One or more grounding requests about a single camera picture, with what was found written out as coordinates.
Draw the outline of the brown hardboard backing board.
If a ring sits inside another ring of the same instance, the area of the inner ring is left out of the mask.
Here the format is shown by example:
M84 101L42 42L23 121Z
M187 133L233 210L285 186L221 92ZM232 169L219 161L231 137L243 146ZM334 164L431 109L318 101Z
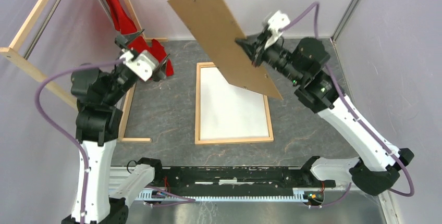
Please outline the brown hardboard backing board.
M168 4L229 84L282 99L266 69L253 67L235 42L245 34L224 0L168 0Z

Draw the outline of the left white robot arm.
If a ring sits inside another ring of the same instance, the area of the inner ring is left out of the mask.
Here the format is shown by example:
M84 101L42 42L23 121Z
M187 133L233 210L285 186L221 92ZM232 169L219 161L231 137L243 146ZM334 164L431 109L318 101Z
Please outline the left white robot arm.
M158 159L141 158L134 171L109 192L111 160L123 112L117 102L138 80L162 78L166 61L148 51L130 47L141 32L118 35L121 49L112 71L83 64L71 74L71 93L77 99L76 143L80 146L80 173L76 203L63 223L125 223L131 204L148 184L158 186L164 173Z

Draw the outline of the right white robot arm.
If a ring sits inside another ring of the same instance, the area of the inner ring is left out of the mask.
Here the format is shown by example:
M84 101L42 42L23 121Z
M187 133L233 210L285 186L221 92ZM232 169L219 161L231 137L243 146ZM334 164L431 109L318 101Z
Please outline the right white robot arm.
M344 92L332 70L323 43L312 37L303 38L290 51L281 44L266 45L266 32L235 40L258 67L268 64L290 80L298 100L313 113L328 122L357 152L357 157L327 159L311 157L304 165L301 180L307 186L320 181L351 183L369 195L392 191L401 175L414 185L407 166L414 158L408 148L398 148L384 138L356 109Z

